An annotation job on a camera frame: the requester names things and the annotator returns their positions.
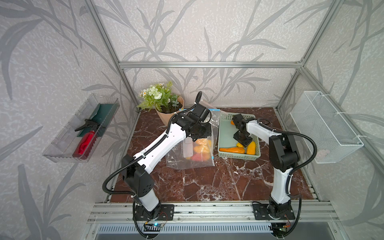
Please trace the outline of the orange yellow mango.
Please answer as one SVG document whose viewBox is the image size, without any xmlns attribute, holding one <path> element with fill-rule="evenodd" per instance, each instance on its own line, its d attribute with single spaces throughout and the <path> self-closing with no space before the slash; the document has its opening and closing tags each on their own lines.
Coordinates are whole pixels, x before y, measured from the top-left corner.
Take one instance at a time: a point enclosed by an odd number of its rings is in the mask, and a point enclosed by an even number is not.
<svg viewBox="0 0 384 240">
<path fill-rule="evenodd" d="M 207 145 L 197 145 L 194 147 L 194 152 L 199 154 L 208 154 L 211 152 L 211 149 Z"/>
</svg>

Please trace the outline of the red yellow mango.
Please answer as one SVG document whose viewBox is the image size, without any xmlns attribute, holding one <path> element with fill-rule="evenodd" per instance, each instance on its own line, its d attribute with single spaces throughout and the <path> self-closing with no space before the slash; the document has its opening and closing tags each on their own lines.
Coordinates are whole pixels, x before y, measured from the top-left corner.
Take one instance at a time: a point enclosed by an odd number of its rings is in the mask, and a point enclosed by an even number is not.
<svg viewBox="0 0 384 240">
<path fill-rule="evenodd" d="M 197 153 L 191 157 L 191 160 L 195 162 L 204 162 L 210 160 L 211 158 L 212 156 L 209 153 Z"/>
</svg>

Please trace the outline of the clear zip-top bag blue zipper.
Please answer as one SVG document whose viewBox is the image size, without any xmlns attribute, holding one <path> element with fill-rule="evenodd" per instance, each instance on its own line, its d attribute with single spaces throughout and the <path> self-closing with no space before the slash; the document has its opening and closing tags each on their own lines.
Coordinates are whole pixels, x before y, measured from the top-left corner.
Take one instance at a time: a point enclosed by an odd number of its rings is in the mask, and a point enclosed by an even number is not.
<svg viewBox="0 0 384 240">
<path fill-rule="evenodd" d="M 214 151 L 218 140 L 219 134 L 219 121 L 220 121 L 220 110 L 209 109 L 210 114 L 206 118 L 206 122 L 209 120 L 210 135 L 196 140 L 193 143 L 193 156 L 191 161 L 195 165 L 195 168 L 201 167 L 212 167 L 214 163 Z"/>
</svg>

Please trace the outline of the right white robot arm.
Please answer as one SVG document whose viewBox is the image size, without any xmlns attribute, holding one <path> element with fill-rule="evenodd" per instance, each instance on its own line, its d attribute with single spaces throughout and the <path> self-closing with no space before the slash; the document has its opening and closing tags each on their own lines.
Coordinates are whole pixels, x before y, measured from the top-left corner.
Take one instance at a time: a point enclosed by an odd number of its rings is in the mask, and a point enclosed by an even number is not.
<svg viewBox="0 0 384 240">
<path fill-rule="evenodd" d="M 234 139 L 245 147 L 251 144 L 251 135 L 255 135 L 269 145 L 270 163 L 274 168 L 274 185 L 270 194 L 269 203 L 255 207 L 255 214 L 260 214 L 263 219 L 279 220 L 288 217 L 289 220 L 295 218 L 291 199 L 291 182 L 293 173 L 311 163 L 317 155 L 318 147 L 310 137 L 295 133 L 273 129 L 262 123 L 262 118 L 245 119 L 241 114 L 232 117 L 238 131 L 234 134 Z M 296 144 L 295 136 L 309 141 L 313 147 L 310 158 L 298 164 L 301 159 Z"/>
</svg>

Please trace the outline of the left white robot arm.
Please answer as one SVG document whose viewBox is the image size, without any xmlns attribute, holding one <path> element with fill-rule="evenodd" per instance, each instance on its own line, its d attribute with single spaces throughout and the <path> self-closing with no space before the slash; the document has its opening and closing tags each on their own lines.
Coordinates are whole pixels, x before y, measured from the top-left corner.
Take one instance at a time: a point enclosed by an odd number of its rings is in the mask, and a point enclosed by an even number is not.
<svg viewBox="0 0 384 240">
<path fill-rule="evenodd" d="M 153 190 L 155 183 L 150 176 L 151 172 L 173 147 L 186 138 L 195 142 L 212 135 L 211 124 L 205 121 L 212 114 L 207 107 L 200 104 L 202 94 L 203 92 L 198 92 L 192 107 L 173 114 L 167 129 L 154 142 L 134 156 L 125 155 L 122 167 L 106 178 L 102 190 L 109 195 L 131 195 L 134 203 L 142 206 L 150 219 L 158 217 L 161 203 Z M 119 174 L 123 175 L 130 191 L 116 191 L 107 187 Z"/>
</svg>

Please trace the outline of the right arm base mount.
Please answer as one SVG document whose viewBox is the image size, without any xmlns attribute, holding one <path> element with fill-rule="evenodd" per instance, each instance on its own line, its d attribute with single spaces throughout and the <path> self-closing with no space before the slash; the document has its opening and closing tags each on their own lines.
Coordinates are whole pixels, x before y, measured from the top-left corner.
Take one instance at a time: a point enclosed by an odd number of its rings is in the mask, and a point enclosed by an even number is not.
<svg viewBox="0 0 384 240">
<path fill-rule="evenodd" d="M 262 204 L 260 202 L 252 202 L 255 220 L 295 220 L 295 214 L 291 206 L 291 201 L 284 204 L 276 204 L 274 202 Z"/>
</svg>

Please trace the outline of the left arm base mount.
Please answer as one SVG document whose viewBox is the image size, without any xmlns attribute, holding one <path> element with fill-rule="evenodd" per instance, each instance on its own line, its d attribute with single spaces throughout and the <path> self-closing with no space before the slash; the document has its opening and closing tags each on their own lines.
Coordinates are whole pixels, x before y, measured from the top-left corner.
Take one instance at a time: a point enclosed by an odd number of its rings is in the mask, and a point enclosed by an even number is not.
<svg viewBox="0 0 384 240">
<path fill-rule="evenodd" d="M 175 213 L 175 205 L 158 204 L 152 211 L 148 211 L 144 206 L 135 205 L 133 213 L 137 221 L 172 221 Z"/>
</svg>

